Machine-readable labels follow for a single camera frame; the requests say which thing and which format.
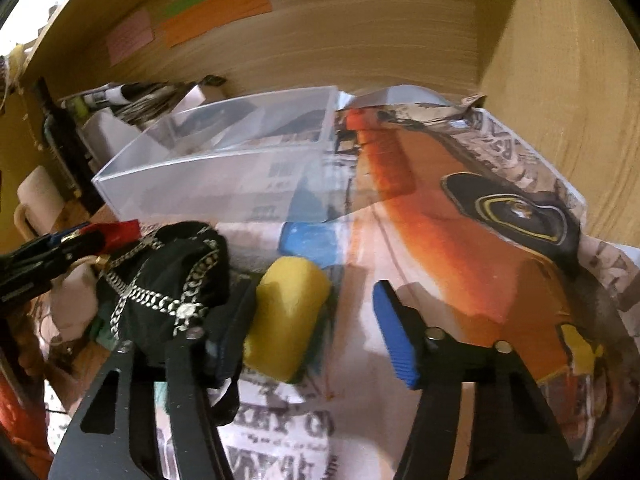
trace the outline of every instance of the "newspaper print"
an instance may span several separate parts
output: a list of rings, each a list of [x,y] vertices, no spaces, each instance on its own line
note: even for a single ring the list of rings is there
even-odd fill
[[[580,193],[487,111],[434,105],[376,110],[391,123],[438,139],[466,160],[469,171],[497,175],[527,193],[554,193],[584,226],[586,204]],[[237,272],[261,272],[277,256],[298,254],[328,272],[335,290],[324,313],[326,331],[300,384],[281,384],[243,371],[238,415],[219,428],[237,480],[392,478],[418,396],[393,376],[367,296],[376,280],[389,279],[403,303],[417,308],[427,323],[465,339],[450,306],[438,298],[433,277],[419,268],[393,225],[385,202],[371,193],[364,204],[358,202],[353,186],[363,161],[362,146],[340,118],[337,137],[336,157],[349,159],[340,170],[351,172],[350,191],[342,200],[344,216],[312,227],[318,231],[306,237],[303,231],[311,227],[218,226],[230,241]],[[310,241],[318,236],[330,242]],[[579,462],[580,477],[586,478],[638,403],[640,276],[619,249],[584,234],[578,259],[582,271],[569,287],[571,322],[558,326],[574,330],[571,334],[583,344],[576,351],[580,355],[538,382]],[[583,329],[588,336],[582,336]],[[577,365],[581,352],[588,354],[591,370]],[[163,404],[156,404],[159,443],[164,474],[172,480],[178,474]]]

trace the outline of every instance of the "white container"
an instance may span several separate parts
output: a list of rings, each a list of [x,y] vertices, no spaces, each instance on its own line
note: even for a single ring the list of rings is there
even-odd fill
[[[139,129],[115,117],[109,108],[98,110],[80,131],[100,168],[140,135]]]
[[[93,182],[120,220],[324,221],[337,96],[293,89],[172,114]]]

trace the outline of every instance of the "black cloth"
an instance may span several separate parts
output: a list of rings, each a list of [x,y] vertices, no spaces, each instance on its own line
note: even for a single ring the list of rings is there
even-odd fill
[[[164,343],[202,323],[229,292],[226,240],[208,224],[162,227],[111,256],[97,283],[98,315],[148,364],[164,364]]]

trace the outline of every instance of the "black clamp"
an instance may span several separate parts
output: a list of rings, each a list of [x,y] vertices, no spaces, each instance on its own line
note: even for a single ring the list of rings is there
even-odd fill
[[[475,383],[468,480],[575,480],[571,451],[535,380],[506,341],[464,344],[427,326],[388,281],[373,291],[376,318],[399,379],[422,390],[395,480],[446,480],[462,383]]]
[[[166,381],[167,413],[182,480],[233,480],[217,426],[239,408],[242,344],[255,313],[257,280],[241,279],[204,324],[165,344],[163,368],[150,367],[131,341],[113,351],[66,430],[50,480],[164,478],[156,442],[154,382]],[[228,387],[212,407],[208,387]]]

